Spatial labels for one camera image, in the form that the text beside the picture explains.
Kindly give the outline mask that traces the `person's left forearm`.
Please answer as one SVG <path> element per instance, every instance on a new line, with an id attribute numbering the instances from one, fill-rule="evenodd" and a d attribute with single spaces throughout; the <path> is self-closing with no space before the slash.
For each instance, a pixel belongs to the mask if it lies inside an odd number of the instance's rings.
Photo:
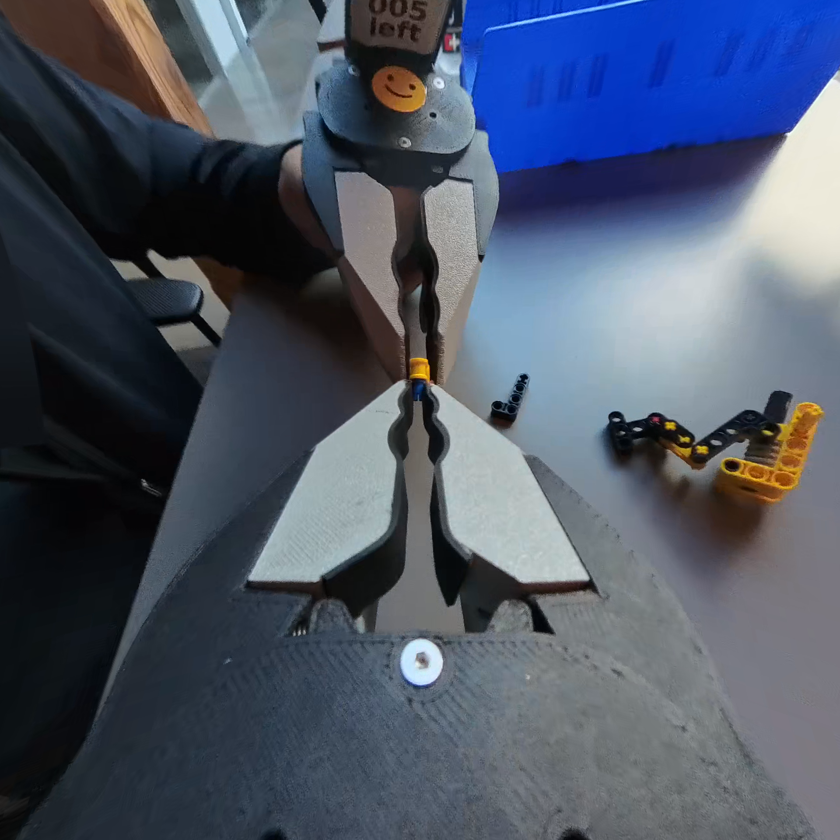
<path id="1" fill-rule="evenodd" d="M 306 280 L 333 267 L 278 196 L 289 144 L 156 119 L 25 43 L 2 16 L 2 140 L 111 259 L 152 250 Z"/>

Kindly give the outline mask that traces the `person's left hand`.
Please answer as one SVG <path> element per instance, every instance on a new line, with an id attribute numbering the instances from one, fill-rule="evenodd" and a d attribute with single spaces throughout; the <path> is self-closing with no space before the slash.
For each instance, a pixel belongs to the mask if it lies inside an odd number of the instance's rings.
<path id="1" fill-rule="evenodd" d="M 303 183 L 302 141 L 290 143 L 280 162 L 278 196 L 283 212 L 306 242 L 334 264 L 338 252 L 313 212 Z"/>

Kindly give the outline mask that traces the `yellow and black lego assembly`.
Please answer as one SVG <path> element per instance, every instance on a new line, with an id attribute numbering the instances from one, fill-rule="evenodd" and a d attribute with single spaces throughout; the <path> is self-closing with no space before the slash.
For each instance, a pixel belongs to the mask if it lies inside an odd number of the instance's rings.
<path id="1" fill-rule="evenodd" d="M 792 401 L 788 392 L 772 392 L 763 410 L 743 409 L 701 437 L 661 412 L 629 420 L 614 411 L 607 416 L 605 433 L 618 458 L 650 443 L 693 470 L 720 459 L 716 492 L 771 506 L 799 486 L 825 415 L 814 402 L 793 406 Z"/>

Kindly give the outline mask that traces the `blue storage bin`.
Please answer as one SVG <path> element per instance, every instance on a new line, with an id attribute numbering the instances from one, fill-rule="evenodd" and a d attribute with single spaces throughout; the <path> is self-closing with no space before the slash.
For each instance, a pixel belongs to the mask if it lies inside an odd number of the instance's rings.
<path id="1" fill-rule="evenodd" d="M 460 48 L 516 172 L 789 133 L 838 71 L 839 2 L 473 1 Z"/>

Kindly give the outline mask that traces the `black mesh chair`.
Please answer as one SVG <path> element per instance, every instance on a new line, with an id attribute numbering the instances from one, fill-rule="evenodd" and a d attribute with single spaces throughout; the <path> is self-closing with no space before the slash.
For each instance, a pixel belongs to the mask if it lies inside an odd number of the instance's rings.
<path id="1" fill-rule="evenodd" d="M 139 256 L 133 264 L 143 277 L 128 279 L 129 289 L 155 327 L 189 323 L 214 347 L 221 343 L 221 336 L 202 316 L 204 293 L 196 283 L 164 276 L 147 255 Z"/>

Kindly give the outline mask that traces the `black and white cardboard box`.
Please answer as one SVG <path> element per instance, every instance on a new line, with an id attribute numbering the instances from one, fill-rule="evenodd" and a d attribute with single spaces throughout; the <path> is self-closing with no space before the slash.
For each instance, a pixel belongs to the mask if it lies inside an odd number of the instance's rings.
<path id="1" fill-rule="evenodd" d="M 451 1 L 438 54 L 460 58 L 464 26 L 465 1 Z"/>

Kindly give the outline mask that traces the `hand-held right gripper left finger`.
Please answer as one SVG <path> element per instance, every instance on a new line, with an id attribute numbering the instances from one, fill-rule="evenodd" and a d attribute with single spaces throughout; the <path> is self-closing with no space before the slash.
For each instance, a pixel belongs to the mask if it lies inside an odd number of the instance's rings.
<path id="1" fill-rule="evenodd" d="M 311 451 L 247 583 L 361 615 L 401 578 L 410 385 L 392 385 Z"/>

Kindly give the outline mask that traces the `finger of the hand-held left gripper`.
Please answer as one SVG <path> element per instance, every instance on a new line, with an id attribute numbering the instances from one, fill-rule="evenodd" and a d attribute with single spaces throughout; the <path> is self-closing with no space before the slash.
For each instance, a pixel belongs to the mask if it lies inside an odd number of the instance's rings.
<path id="1" fill-rule="evenodd" d="M 426 190 L 421 221 L 419 330 L 432 380 L 444 385 L 455 368 L 477 287 L 473 185 L 447 179 Z"/>
<path id="2" fill-rule="evenodd" d="M 394 253 L 393 195 L 363 172 L 335 175 L 343 254 L 339 274 L 374 354 L 392 382 L 406 378 L 403 292 Z"/>

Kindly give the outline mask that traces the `black angled lego beam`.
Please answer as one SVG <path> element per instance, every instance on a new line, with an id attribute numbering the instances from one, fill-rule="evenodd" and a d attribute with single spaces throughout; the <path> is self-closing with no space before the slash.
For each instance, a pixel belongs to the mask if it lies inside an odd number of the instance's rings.
<path id="1" fill-rule="evenodd" d="M 493 401 L 490 405 L 490 419 L 512 424 L 517 419 L 530 386 L 530 375 L 521 373 L 506 399 Z"/>

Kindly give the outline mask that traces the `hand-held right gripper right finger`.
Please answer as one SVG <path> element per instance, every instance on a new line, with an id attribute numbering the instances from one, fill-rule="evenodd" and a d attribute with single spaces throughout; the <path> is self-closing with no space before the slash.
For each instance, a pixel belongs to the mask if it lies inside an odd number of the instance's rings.
<path id="1" fill-rule="evenodd" d="M 439 385 L 424 398 L 434 568 L 447 605 L 495 606 L 592 580 L 518 446 Z"/>

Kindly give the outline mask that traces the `wooden partition frame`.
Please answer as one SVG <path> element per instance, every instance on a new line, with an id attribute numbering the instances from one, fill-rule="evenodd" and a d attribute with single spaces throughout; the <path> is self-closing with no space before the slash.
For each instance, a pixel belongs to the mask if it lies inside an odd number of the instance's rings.
<path id="1" fill-rule="evenodd" d="M 141 1 L 2 1 L 31 46 L 147 114 L 213 135 L 204 111 Z"/>

